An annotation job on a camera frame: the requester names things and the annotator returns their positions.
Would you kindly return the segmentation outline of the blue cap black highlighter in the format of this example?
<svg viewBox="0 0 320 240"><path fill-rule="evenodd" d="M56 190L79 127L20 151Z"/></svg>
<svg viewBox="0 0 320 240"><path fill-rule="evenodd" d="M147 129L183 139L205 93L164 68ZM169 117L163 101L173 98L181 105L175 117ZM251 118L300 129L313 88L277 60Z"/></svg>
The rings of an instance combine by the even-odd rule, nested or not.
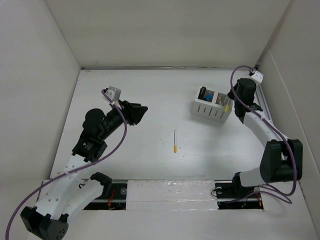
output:
<svg viewBox="0 0 320 240"><path fill-rule="evenodd" d="M213 95L211 94L211 93L208 93L206 96L205 96L205 100L207 101L207 102L212 102L212 100L213 100Z"/></svg>

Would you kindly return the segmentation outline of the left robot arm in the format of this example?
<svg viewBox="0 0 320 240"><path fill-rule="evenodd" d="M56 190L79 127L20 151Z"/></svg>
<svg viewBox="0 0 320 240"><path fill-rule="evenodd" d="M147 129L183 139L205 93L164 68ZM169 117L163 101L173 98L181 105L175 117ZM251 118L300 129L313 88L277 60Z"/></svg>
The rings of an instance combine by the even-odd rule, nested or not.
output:
<svg viewBox="0 0 320 240"><path fill-rule="evenodd" d="M41 240L61 240L71 220L91 201L111 194L112 179L109 176L95 172L84 186L80 186L82 178L106 150L107 137L122 124L137 125L147 110L147 106L139 103L120 101L107 114L98 108L86 113L83 131L62 177L51 183L49 190L33 207L26 206L20 213L30 233Z"/></svg>

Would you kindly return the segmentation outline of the yellow cap white pen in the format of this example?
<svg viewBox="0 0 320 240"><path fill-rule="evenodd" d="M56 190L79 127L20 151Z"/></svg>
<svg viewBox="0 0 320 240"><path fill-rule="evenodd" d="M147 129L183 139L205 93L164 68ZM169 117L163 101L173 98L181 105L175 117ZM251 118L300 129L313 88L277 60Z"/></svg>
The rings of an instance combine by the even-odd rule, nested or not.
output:
<svg viewBox="0 0 320 240"><path fill-rule="evenodd" d="M178 131L175 129L173 133L173 152L178 152Z"/></svg>
<svg viewBox="0 0 320 240"><path fill-rule="evenodd" d="M228 102L227 102L227 104L225 105L225 109L224 109L225 112L228 112L228 111L229 111L230 105L231 105L231 101L232 101L232 100L229 99Z"/></svg>

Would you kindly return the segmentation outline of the yellow cap black highlighter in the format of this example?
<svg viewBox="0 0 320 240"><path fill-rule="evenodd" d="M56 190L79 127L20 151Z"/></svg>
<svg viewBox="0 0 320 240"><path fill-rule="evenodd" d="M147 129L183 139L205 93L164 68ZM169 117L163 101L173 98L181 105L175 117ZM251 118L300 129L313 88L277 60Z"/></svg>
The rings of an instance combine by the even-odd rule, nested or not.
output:
<svg viewBox="0 0 320 240"><path fill-rule="evenodd" d="M198 97L197 97L199 100L203 100L204 99L206 90L207 90L207 88L204 87L204 86L202 86L200 88L199 93L198 93Z"/></svg>

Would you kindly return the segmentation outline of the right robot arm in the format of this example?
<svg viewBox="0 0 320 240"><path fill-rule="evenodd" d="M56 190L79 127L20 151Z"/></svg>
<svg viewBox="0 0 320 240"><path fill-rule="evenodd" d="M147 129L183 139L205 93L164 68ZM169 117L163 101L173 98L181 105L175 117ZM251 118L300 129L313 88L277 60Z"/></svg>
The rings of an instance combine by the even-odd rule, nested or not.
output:
<svg viewBox="0 0 320 240"><path fill-rule="evenodd" d="M253 189L271 183L297 183L303 176L303 144L289 139L268 119L263 109L254 103L257 85L250 78L240 78L228 97L234 101L234 112L240 122L258 138L264 152L259 167L237 172L232 178L231 191L243 197Z"/></svg>

